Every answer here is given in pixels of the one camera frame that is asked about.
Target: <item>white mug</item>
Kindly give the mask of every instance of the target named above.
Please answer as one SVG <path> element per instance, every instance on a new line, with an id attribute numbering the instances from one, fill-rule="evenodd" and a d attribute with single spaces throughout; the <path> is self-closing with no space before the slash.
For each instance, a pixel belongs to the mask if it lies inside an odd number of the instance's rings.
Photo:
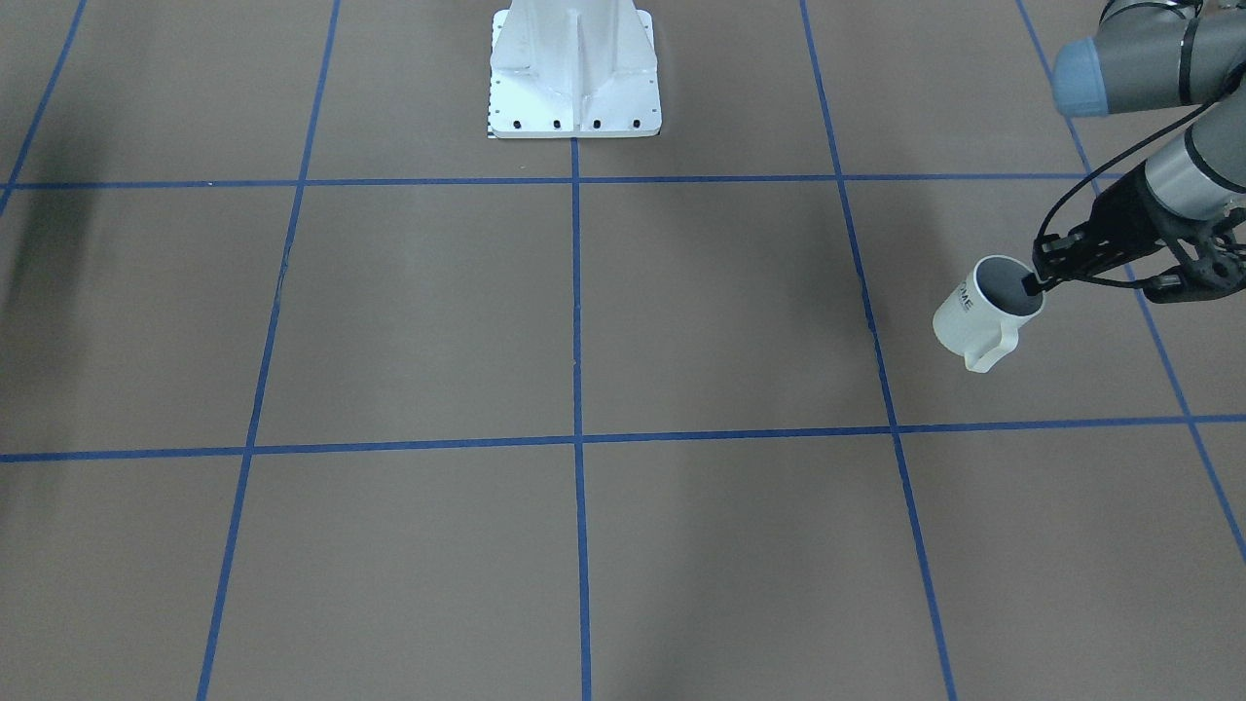
<path id="1" fill-rule="evenodd" d="M 987 255 L 934 311 L 934 335 L 976 374 L 989 371 L 1013 352 L 1018 330 L 1047 305 L 1022 280 L 1030 269 L 1008 255 Z"/>

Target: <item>blue joint cap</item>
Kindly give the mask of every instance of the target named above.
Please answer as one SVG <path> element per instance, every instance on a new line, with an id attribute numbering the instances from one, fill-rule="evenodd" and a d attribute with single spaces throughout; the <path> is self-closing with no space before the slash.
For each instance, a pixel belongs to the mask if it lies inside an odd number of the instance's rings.
<path id="1" fill-rule="evenodd" d="M 1052 73 L 1055 108 L 1065 117 L 1108 116 L 1108 90 L 1094 39 L 1074 41 L 1055 56 Z"/>

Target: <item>white plastic base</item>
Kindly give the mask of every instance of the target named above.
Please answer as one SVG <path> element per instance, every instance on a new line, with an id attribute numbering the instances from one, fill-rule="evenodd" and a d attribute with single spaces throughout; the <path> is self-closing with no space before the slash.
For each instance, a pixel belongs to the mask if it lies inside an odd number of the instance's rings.
<path id="1" fill-rule="evenodd" d="M 588 0 L 587 16 L 576 2 L 562 5 L 536 10 L 516 1 L 493 16 L 488 136 L 655 136 L 662 103 L 653 17 L 630 0 Z"/>

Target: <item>gray tile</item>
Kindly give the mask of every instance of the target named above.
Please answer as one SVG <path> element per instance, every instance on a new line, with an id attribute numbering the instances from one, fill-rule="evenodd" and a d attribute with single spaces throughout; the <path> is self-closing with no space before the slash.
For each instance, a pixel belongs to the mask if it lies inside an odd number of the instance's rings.
<path id="1" fill-rule="evenodd" d="M 0 220 L 0 451 L 242 445 L 290 199 L 15 194 Z"/>
<path id="2" fill-rule="evenodd" d="M 1017 6 L 810 7 L 844 169 L 1082 172 Z"/>
<path id="3" fill-rule="evenodd" d="M 934 337 L 934 309 L 974 261 L 1029 260 L 1048 207 L 1069 183 L 854 182 L 852 214 L 901 423 L 1174 416 L 1180 406 L 1133 293 L 1070 283 L 1022 329 L 989 374 Z M 1074 198 L 1052 230 L 1089 214 Z"/>
<path id="4" fill-rule="evenodd" d="M 0 178 L 17 162 L 70 22 L 76 0 L 14 0 L 0 5 Z"/>
<path id="5" fill-rule="evenodd" d="M 586 431 L 887 423 L 832 183 L 582 197 Z"/>
<path id="6" fill-rule="evenodd" d="M 329 10 L 87 4 L 22 182 L 297 177 Z"/>
<path id="7" fill-rule="evenodd" d="M 1246 527 L 1246 461 L 1242 461 L 1242 454 L 1246 453 L 1246 423 L 1202 425 L 1199 435 L 1240 530 Z"/>
<path id="8" fill-rule="evenodd" d="M 567 447 L 257 458 L 212 699 L 572 699 Z"/>
<path id="9" fill-rule="evenodd" d="M 508 5 L 344 2 L 312 176 L 571 174 L 566 139 L 486 137 L 491 22 Z"/>
<path id="10" fill-rule="evenodd" d="M 1168 253 L 1155 256 L 1165 260 L 1165 268 L 1176 264 Z M 1154 304 L 1151 314 L 1190 411 L 1246 415 L 1246 377 L 1237 372 L 1246 364 L 1242 295 L 1196 304 Z"/>
<path id="11" fill-rule="evenodd" d="M 602 701 L 941 699 L 891 440 L 586 448 Z"/>
<path id="12" fill-rule="evenodd" d="M 905 438 L 962 699 L 1234 699 L 1246 568 L 1185 427 Z"/>
<path id="13" fill-rule="evenodd" d="M 566 186 L 310 188 L 260 441 L 572 431 Z"/>
<path id="14" fill-rule="evenodd" d="M 1047 55 L 1049 65 L 1055 66 L 1055 56 L 1065 44 L 1094 36 L 1099 27 L 1099 15 L 1106 2 L 1025 2 L 1034 22 L 1034 31 Z M 1190 112 L 1192 107 L 1172 107 L 1149 112 L 1130 112 L 1109 117 L 1080 117 L 1073 120 L 1091 167 L 1099 167 L 1121 151 L 1150 136 Z M 1129 157 L 1113 172 L 1126 172 L 1139 161 L 1154 153 L 1166 142 L 1144 148 Z"/>
<path id="15" fill-rule="evenodd" d="M 643 0 L 653 14 L 662 133 L 584 139 L 587 176 L 829 173 L 800 5 Z"/>
<path id="16" fill-rule="evenodd" d="M 0 466 L 0 696 L 192 699 L 238 459 Z"/>

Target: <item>mug handle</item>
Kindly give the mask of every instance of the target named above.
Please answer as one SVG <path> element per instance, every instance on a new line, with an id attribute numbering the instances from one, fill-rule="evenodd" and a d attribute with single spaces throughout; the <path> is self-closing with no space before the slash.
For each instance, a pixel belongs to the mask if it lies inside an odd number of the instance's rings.
<path id="1" fill-rule="evenodd" d="M 1017 326 L 1012 324 L 999 324 L 999 342 L 993 347 L 988 347 L 984 352 L 974 355 L 964 355 L 964 367 L 966 370 L 976 374 L 984 374 L 994 367 L 1001 359 L 1013 352 L 1017 349 L 1017 341 L 1020 336 L 1017 332 Z"/>

